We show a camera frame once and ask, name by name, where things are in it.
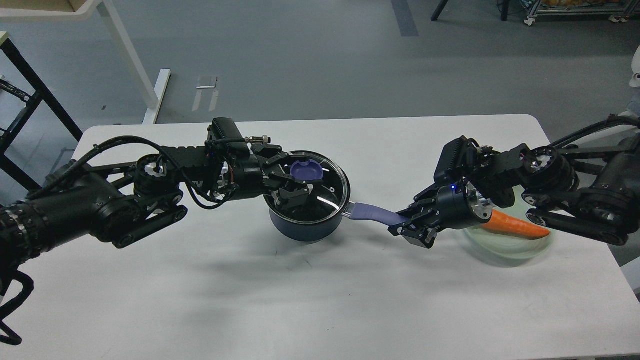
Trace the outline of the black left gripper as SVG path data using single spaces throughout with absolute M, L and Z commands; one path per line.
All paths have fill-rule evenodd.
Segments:
M 315 180 L 300 180 L 290 173 L 300 152 L 286 152 L 279 145 L 221 145 L 220 160 L 227 173 L 220 175 L 220 194 L 234 191 L 231 198 L 257 198 L 267 194 L 267 204 L 274 210 L 288 211 L 302 207 L 312 193 Z

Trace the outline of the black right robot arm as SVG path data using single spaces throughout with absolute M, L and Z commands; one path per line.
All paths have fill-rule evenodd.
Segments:
M 446 229 L 473 228 L 515 203 L 515 187 L 530 205 L 528 223 L 614 246 L 639 230 L 639 135 L 615 146 L 580 148 L 575 141 L 639 119 L 610 115 L 547 146 L 521 144 L 505 152 L 465 136 L 448 142 L 434 183 L 398 212 L 388 231 L 432 248 Z

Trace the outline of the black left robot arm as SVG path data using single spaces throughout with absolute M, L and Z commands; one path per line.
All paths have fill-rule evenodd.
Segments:
M 230 118 L 215 118 L 202 146 L 161 146 L 117 136 L 46 178 L 25 199 L 1 208 L 1 294 L 22 289 L 1 306 L 6 319 L 34 291 L 19 271 L 71 240 L 91 235 L 122 249 L 185 218 L 185 187 L 196 205 L 215 210 L 229 201 L 273 198 L 277 208 L 302 207 L 317 180 L 291 174 L 285 161 L 306 160 L 272 145 L 269 136 L 243 137 Z

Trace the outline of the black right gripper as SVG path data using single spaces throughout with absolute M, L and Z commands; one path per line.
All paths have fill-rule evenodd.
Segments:
M 438 231 L 462 230 L 488 223 L 493 205 L 469 181 L 434 183 L 416 194 L 413 203 L 396 214 L 407 220 L 389 226 L 388 231 L 393 236 L 402 236 L 414 246 L 430 249 Z M 416 216 L 419 220 L 429 220 L 430 226 L 409 221 Z

